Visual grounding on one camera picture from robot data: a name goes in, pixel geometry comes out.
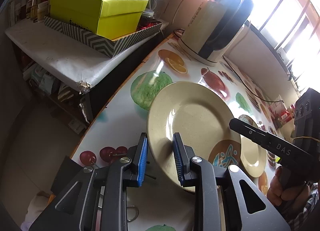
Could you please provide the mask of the person right hand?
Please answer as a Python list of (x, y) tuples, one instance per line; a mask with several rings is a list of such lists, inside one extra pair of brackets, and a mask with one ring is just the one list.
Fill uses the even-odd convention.
[(267, 191), (267, 198), (274, 206), (280, 206), (286, 201), (293, 201), (291, 211), (293, 213), (300, 212), (308, 201), (310, 187), (308, 185), (302, 185), (283, 189), (279, 181), (281, 170), (281, 166), (277, 167)]

